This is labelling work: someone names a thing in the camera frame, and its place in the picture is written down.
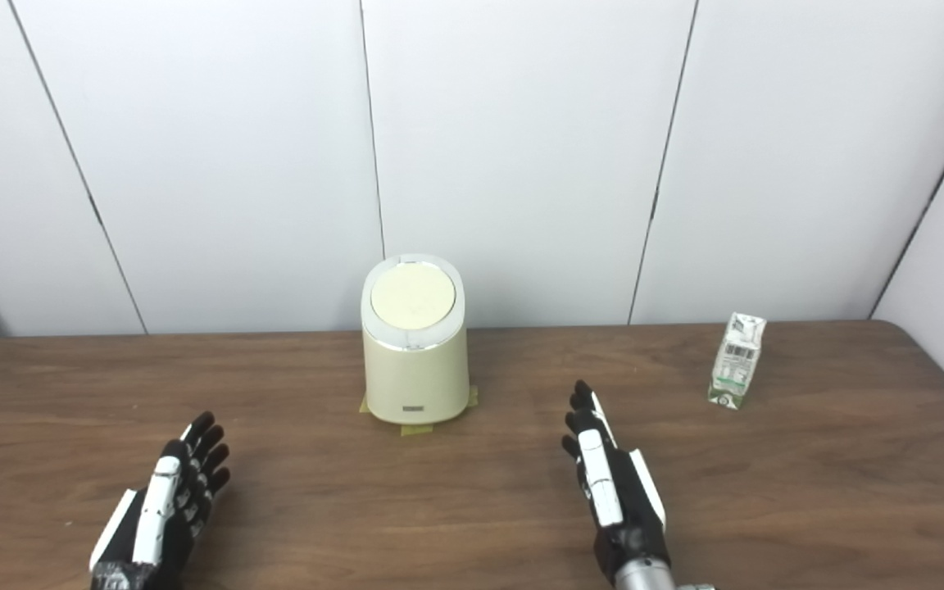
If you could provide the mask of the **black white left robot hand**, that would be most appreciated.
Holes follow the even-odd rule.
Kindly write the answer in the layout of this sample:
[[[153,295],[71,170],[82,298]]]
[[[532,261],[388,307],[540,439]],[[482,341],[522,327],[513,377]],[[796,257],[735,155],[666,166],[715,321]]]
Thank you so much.
[[[224,435],[213,412],[202,412],[162,448],[147,485],[124,491],[91,551],[91,588],[184,586],[184,568],[231,479]]]

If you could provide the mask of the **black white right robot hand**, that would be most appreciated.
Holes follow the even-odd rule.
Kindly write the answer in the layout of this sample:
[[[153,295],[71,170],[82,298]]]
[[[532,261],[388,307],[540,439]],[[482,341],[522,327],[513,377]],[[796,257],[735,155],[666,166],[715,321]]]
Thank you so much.
[[[563,451],[574,461],[595,523],[593,555],[614,589],[674,589],[665,508],[637,449],[621,448],[599,396],[574,384],[565,415]]]

